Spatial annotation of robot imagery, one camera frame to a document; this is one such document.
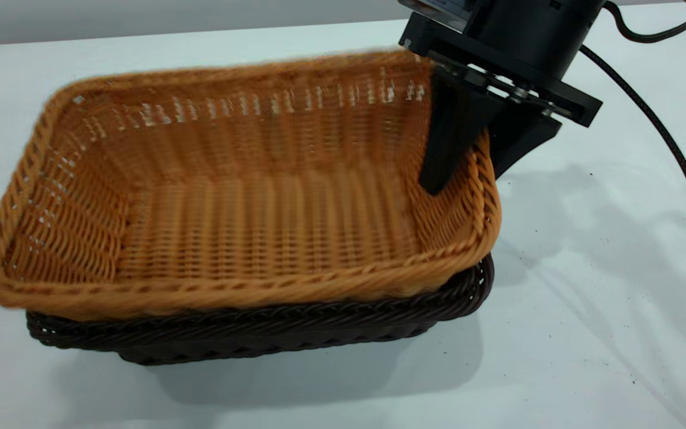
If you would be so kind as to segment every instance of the white table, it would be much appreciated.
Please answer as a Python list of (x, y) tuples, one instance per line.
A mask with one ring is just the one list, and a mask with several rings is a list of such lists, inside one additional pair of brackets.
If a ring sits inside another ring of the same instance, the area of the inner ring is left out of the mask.
[[(686, 17), (624, 11), (639, 32)], [(393, 46), (404, 24), (0, 46), (0, 197), (41, 104), (74, 79)], [(686, 154), (686, 33), (629, 43), (603, 13), (587, 44)], [(578, 57), (566, 81), (604, 107), (504, 175), (498, 277), (475, 315), (412, 340), (147, 369), (44, 347), (0, 309), (0, 427), (686, 427), (686, 184), (602, 71)]]

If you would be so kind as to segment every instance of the cable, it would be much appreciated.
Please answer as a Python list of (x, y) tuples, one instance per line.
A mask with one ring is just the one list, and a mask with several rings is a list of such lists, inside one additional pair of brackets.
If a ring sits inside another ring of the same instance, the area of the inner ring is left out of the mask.
[(638, 33), (629, 30), (629, 27), (626, 26), (625, 22), (623, 22), (623, 16), (621, 14), (621, 10), (618, 8), (618, 5), (616, 5), (613, 2), (606, 2), (603, 8), (607, 9), (607, 11), (613, 14), (613, 18), (615, 18), (616, 20), (616, 26), (618, 27), (618, 31), (621, 33), (621, 35), (624, 36), (624, 38), (627, 38), (633, 42), (656, 43), (659, 41), (664, 41), (667, 38), (672, 38), (673, 36), (676, 36), (679, 33), (686, 30), (685, 21), (682, 24), (672, 28), (671, 30), (665, 30), (665, 32), (655, 33), (655, 35), (638, 35)]
[(602, 71), (604, 71), (608, 76), (610, 76), (610, 78), (613, 79), (613, 81), (615, 81), (618, 84), (618, 86), (620, 86), (621, 89), (623, 89), (623, 91), (626, 92), (626, 94), (629, 95), (629, 97), (637, 104), (637, 106), (645, 114), (645, 116), (647, 116), (647, 118), (650, 119), (650, 122), (652, 122), (653, 126), (656, 127), (656, 130), (658, 130), (658, 133), (661, 134), (661, 137), (666, 142), (666, 145), (669, 147), (672, 154), (674, 154), (674, 157), (676, 158), (676, 161), (679, 164), (679, 168), (681, 168), (681, 171), (684, 174), (684, 179), (686, 179), (686, 158), (684, 158), (681, 149), (676, 144), (676, 141), (674, 141), (674, 138), (669, 133), (669, 130), (666, 129), (665, 125), (661, 122), (656, 113), (653, 112), (653, 109), (651, 109), (650, 106), (648, 106), (647, 103), (645, 103), (645, 101), (642, 100), (642, 97), (640, 97), (640, 95), (637, 94), (637, 92), (625, 80), (623, 80), (623, 78), (618, 74), (617, 71), (613, 69), (613, 67), (611, 67), (597, 54), (595, 54), (591, 49), (589, 49), (587, 46), (582, 45), (581, 49), (579, 50), (589, 60), (593, 60), (593, 62), (599, 68), (601, 68)]

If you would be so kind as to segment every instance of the wicker basket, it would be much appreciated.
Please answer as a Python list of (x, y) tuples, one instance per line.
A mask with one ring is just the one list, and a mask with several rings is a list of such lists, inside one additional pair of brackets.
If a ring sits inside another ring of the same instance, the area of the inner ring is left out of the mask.
[(44, 345), (113, 351), (142, 365), (254, 358), (269, 353), (414, 337), (438, 321), (469, 315), (491, 291), (490, 257), (440, 290), (373, 303), (295, 304), (135, 321), (76, 322), (27, 313)]
[(409, 52), (60, 90), (0, 206), (0, 304), (75, 321), (375, 301), (486, 256), (488, 136), (417, 184), (433, 65)]

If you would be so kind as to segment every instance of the woven basket wall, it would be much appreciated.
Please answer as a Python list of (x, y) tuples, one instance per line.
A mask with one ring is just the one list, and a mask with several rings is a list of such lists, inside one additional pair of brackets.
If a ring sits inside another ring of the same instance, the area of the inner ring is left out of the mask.
[(77, 321), (427, 293), (486, 256), (488, 136), (417, 176), (409, 52), (90, 79), (46, 105), (0, 206), (0, 304)]

